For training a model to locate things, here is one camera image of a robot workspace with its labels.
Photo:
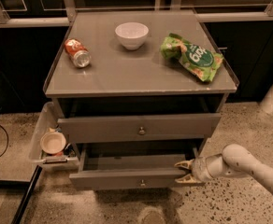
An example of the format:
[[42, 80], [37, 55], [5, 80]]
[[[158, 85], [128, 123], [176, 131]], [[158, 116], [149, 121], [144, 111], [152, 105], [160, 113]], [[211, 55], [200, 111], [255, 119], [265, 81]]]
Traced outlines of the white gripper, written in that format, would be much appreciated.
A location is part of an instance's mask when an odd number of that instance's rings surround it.
[[211, 179], [219, 177], [223, 172], [223, 158], [220, 154], [199, 157], [189, 161], [179, 161], [174, 164], [176, 168], [191, 171], [183, 177], [175, 179], [179, 184], [198, 184], [208, 182]]

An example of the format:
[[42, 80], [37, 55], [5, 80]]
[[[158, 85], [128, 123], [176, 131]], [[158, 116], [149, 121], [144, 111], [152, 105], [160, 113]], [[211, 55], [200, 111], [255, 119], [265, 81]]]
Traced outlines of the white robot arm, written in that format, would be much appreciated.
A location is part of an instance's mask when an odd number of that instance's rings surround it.
[[180, 161], [183, 186], [204, 186], [212, 180], [252, 178], [273, 196], [273, 84], [259, 103], [223, 107], [222, 150], [213, 155]]

